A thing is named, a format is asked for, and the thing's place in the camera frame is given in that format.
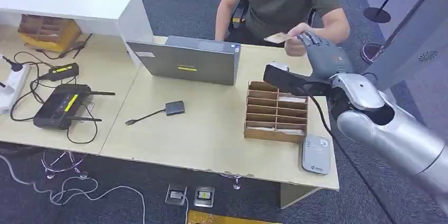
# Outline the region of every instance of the office chair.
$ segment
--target office chair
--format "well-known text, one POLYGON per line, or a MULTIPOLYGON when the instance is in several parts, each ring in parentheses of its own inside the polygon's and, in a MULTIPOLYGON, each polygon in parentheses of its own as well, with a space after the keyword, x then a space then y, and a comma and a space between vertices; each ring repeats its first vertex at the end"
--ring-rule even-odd
MULTIPOLYGON (((232 20, 230 21, 228 27, 229 33, 234 31, 245 20, 245 16, 248 10, 249 10, 249 0, 240 0, 232 14, 231 18, 232 20)), ((316 18, 316 9, 312 8, 310 10, 310 14, 308 15, 307 24, 312 27, 315 18, 316 18)))

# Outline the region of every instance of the desk leg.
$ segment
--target desk leg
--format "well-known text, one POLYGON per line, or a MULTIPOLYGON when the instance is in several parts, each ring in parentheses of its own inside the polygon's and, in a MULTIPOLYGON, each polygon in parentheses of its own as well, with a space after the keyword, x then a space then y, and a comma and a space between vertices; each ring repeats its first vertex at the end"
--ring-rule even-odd
POLYGON ((285 209, 292 206, 296 202, 299 202, 318 190, 320 190, 320 188, 281 183, 280 208, 285 209))

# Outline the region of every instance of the white cable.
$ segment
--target white cable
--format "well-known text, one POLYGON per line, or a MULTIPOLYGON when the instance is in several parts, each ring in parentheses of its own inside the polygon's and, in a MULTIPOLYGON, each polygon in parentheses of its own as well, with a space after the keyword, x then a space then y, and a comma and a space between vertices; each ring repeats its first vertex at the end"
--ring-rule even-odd
POLYGON ((189 208, 189 205, 188 205, 188 199, 186 198, 186 195, 184 195, 184 198, 186 200, 185 224, 187 224, 187 222, 188 222, 188 208, 189 208))
MULTIPOLYGON (((79 178, 79 177, 77 177, 77 176, 72 176, 72 177, 70 177, 70 178, 65 179, 64 182, 62 183, 61 191, 60 191, 59 193, 53 195, 53 194, 54 194, 54 191, 52 191, 52 190, 44 190, 44 191, 39 190, 39 189, 36 187, 36 182, 25 182, 25 181, 22 181, 22 180, 20 180, 19 178, 17 178, 16 175, 15 175, 15 173, 14 173, 14 170, 13 170, 13 168, 12 168, 12 165, 11 165, 10 161, 9 161, 6 157, 4 157, 4 156, 2 156, 2 155, 0 155, 0 158, 2 158, 3 161, 6 162, 6 164, 8 165, 8 168, 9 168, 9 170, 10 170, 10 174, 11 174, 12 178, 13 178, 16 182, 21 183, 21 184, 25 184, 25 185, 32 185, 33 188, 34 188, 34 191, 37 192, 37 193, 47 193, 47 192, 49 192, 49 193, 50 193, 50 202, 51 202, 52 204, 56 205, 56 206, 62 206, 62 205, 64 205, 64 204, 66 204, 71 198, 73 198, 73 197, 76 196, 76 195, 80 195, 80 194, 83 194, 84 196, 86 196, 90 201, 96 201, 96 200, 101 199, 102 197, 104 197, 104 196, 105 196, 106 194, 108 194, 109 192, 114 191, 114 190, 119 189, 119 188, 127 188, 127 189, 130 189, 130 190, 133 190, 133 191, 137 192, 137 193, 140 195, 140 197, 142 198, 142 203, 143 203, 143 224, 145 224, 145 214, 146 214, 145 199, 143 198, 143 195, 142 195, 138 190, 136 190, 136 189, 134 189, 134 188, 132 188, 132 187, 124 186, 124 185, 117 186, 117 187, 115 187, 115 188, 112 188, 112 189, 106 191, 105 193, 103 193, 101 196, 99 196, 99 197, 97 197, 97 198, 91 198, 91 197, 88 195, 88 193, 92 193, 92 192, 96 191, 96 189, 98 188, 98 181, 95 180, 95 179, 93 179, 93 178, 82 179, 82 178, 79 178), (94 181, 94 183, 95 183, 95 187, 94 187, 92 190, 90 190, 90 191, 83 191, 83 190, 75 189, 75 188, 74 188, 74 189, 64 190, 64 186, 65 186, 66 182, 67 182, 68 180, 70 180, 70 179, 75 179, 75 178, 76 178, 76 179, 80 179, 80 180, 91 180, 91 181, 94 181), (74 193, 74 194, 72 194, 72 195, 71 195, 68 199, 66 199, 63 203, 60 203, 59 201, 62 199, 64 193, 69 192, 69 191, 79 191, 79 192, 78 192, 78 193, 74 193)), ((187 213, 188 213, 188 200, 186 201, 186 210, 187 210, 187 213)))

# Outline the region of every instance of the laptop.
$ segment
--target laptop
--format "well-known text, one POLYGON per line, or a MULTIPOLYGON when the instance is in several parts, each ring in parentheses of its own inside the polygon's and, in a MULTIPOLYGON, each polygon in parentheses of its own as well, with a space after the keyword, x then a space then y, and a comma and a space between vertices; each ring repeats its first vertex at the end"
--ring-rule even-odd
POLYGON ((127 42, 154 76, 235 85, 241 45, 181 36, 165 44, 127 42))

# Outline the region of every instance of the wooden compartment box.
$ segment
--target wooden compartment box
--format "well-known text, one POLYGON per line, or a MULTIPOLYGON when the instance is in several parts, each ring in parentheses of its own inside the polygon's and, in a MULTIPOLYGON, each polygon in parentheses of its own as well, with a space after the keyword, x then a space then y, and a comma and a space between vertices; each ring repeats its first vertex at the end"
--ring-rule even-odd
POLYGON ((252 81, 247 91, 244 137, 300 143, 306 137, 307 114, 308 97, 252 81))

